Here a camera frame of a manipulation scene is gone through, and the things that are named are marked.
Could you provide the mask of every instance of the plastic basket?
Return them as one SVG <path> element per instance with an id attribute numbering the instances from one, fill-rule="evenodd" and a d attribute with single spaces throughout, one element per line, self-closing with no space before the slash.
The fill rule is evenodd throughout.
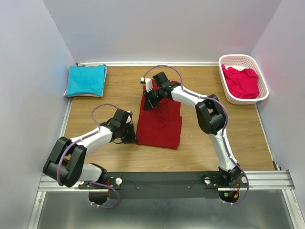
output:
<path id="1" fill-rule="evenodd" d="M 257 85 L 259 88 L 259 95 L 256 99 L 239 99 L 233 96 L 229 89 L 228 85 L 224 78 L 224 73 L 221 68 L 221 65 L 224 64 L 226 68 L 233 67 L 238 70 L 243 70 L 245 68 L 252 68 L 256 74 L 258 75 Z M 269 90 L 266 85 L 265 79 L 261 70 L 259 69 L 257 62 L 251 56 L 242 55 L 242 54 L 234 54 L 234 55 L 224 55 L 219 58 L 219 75 L 221 79 L 221 83 L 224 87 L 224 93 L 227 100 L 232 104 L 237 105 L 245 105 L 245 104 L 255 104 L 258 101 L 264 100 L 269 95 Z"/>

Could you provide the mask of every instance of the screw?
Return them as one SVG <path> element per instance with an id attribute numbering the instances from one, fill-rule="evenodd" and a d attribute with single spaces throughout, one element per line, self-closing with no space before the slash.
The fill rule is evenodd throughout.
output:
<path id="1" fill-rule="evenodd" d="M 244 184 L 246 184 L 246 183 L 247 183 L 247 179 L 246 179 L 246 177 L 242 177 L 242 182 L 243 182 Z"/>
<path id="2" fill-rule="evenodd" d="M 207 185 L 209 185 L 209 184 L 211 183 L 211 180 L 210 180 L 209 177 L 206 177 L 206 178 L 204 179 L 204 182 L 205 182 Z"/>
<path id="3" fill-rule="evenodd" d="M 120 185 L 122 183 L 122 179 L 121 178 L 116 178 L 115 183 L 117 185 Z"/>

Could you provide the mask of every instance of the gray wall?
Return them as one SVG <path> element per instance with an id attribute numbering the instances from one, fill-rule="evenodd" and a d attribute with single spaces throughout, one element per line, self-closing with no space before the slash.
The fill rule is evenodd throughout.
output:
<path id="1" fill-rule="evenodd" d="M 289 169 L 295 193 L 305 213 L 305 1 L 283 0 L 255 47 L 270 90 L 258 104 L 266 134 L 278 164 Z"/>
<path id="2" fill-rule="evenodd" d="M 24 229 L 74 60 L 41 0 L 2 1 L 0 27 L 0 228 Z"/>
<path id="3" fill-rule="evenodd" d="M 280 0 L 44 0 L 77 62 L 250 54 Z"/>

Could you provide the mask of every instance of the folded blue towel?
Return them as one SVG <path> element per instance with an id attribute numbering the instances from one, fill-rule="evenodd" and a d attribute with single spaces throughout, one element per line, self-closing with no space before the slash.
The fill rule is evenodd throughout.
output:
<path id="1" fill-rule="evenodd" d="M 64 96 L 102 97 L 106 78 L 106 66 L 71 66 Z"/>

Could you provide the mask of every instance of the wooden table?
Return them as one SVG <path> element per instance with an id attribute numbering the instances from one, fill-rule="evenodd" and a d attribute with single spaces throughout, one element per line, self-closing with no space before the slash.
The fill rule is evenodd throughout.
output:
<path id="1" fill-rule="evenodd" d="M 123 110 L 133 111 L 135 128 L 139 119 L 142 86 L 140 77 L 150 67 L 108 67 L 103 98 L 76 97 L 73 99 L 65 136 L 77 137 L 94 129 L 91 110 L 101 103 L 113 103 Z M 234 156 L 244 170 L 274 170 L 264 134 L 254 105 L 233 105 L 224 95 L 218 67 L 180 66 L 184 86 L 201 94 L 215 94 L 229 113 L 228 138 Z M 167 68 L 153 70 L 149 77 L 164 71 L 170 80 L 179 76 Z M 113 117 L 114 108 L 103 106 L 95 113 L 99 122 Z M 177 150 L 110 143 L 86 156 L 111 172 L 144 171 L 215 171 L 218 160 L 210 138 L 197 123 L 196 112 L 181 105 L 183 118 L 181 140 Z"/>

